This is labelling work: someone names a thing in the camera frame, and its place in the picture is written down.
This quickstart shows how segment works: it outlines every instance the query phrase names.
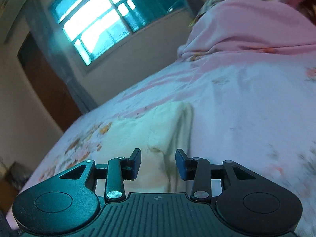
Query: window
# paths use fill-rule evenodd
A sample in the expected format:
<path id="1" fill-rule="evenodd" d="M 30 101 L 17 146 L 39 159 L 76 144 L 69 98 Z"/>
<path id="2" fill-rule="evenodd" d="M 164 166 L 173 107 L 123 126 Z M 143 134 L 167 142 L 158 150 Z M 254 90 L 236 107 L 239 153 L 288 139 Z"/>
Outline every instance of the window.
<path id="1" fill-rule="evenodd" d="M 51 12 L 88 66 L 183 0 L 56 0 Z"/>

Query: wooden door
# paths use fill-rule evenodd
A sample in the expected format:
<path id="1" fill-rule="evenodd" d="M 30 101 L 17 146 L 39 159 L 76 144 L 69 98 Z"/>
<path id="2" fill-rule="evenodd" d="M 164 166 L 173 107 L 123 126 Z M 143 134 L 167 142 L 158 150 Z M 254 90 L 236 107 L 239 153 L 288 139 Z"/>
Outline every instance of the wooden door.
<path id="1" fill-rule="evenodd" d="M 6 215 L 19 192 L 4 179 L 0 180 L 0 190 L 0 211 Z"/>
<path id="2" fill-rule="evenodd" d="M 55 74 L 30 34 L 18 57 L 43 105 L 61 130 L 66 131 L 82 114 L 66 84 Z"/>

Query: pink fabric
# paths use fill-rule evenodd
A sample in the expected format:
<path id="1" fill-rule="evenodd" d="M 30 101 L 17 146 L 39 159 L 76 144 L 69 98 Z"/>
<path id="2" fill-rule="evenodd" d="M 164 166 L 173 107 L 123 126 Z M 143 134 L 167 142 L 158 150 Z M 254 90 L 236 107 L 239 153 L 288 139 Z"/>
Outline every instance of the pink fabric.
<path id="1" fill-rule="evenodd" d="M 117 117 L 184 101 L 194 108 L 189 155 L 214 164 L 234 160 L 291 190 L 303 204 L 296 233 L 315 236 L 315 26 L 283 3 L 227 0 L 201 18 L 178 55 L 78 119 L 24 189 L 68 163 L 95 159 Z M 16 227 L 12 213 L 7 219 Z"/>
<path id="2" fill-rule="evenodd" d="M 262 48 L 297 54 L 313 51 L 315 36 L 315 26 L 286 4 L 226 0 L 195 24 L 186 45 L 179 48 L 178 57 L 188 59 L 196 52 L 212 54 Z"/>

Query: white wall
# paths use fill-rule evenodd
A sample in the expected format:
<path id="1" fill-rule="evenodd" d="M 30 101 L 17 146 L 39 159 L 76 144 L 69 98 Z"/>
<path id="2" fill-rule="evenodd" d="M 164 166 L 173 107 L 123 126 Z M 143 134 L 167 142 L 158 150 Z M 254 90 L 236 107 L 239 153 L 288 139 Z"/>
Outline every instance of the white wall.
<path id="1" fill-rule="evenodd" d="M 56 28 L 47 10 L 52 1 L 41 0 L 52 27 Z M 177 57 L 177 48 L 185 44 L 191 31 L 188 27 L 191 21 L 186 11 L 160 19 L 139 31 L 110 55 L 103 56 L 101 62 L 95 61 L 97 67 L 88 74 L 78 69 L 78 60 L 74 58 L 70 44 L 61 31 L 59 42 L 66 51 L 76 78 L 100 105 L 173 63 Z"/>
<path id="2" fill-rule="evenodd" d="M 0 45 L 0 156 L 35 169 L 62 135 L 18 61 L 28 28 L 19 19 L 6 45 Z"/>

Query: black device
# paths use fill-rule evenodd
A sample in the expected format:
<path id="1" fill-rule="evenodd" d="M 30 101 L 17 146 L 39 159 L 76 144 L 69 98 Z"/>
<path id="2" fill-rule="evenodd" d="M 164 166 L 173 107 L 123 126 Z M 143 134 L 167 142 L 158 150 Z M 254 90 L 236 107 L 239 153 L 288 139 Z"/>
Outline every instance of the black device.
<path id="1" fill-rule="evenodd" d="M 290 191 L 234 161 L 212 165 L 176 151 L 187 193 L 130 193 L 124 180 L 135 180 L 141 151 L 130 158 L 96 165 L 83 161 L 22 192 L 13 215 L 23 237 L 242 237 L 296 236 L 300 200 Z M 104 197 L 94 193 L 97 179 L 106 179 Z M 212 197 L 211 179 L 223 192 Z"/>

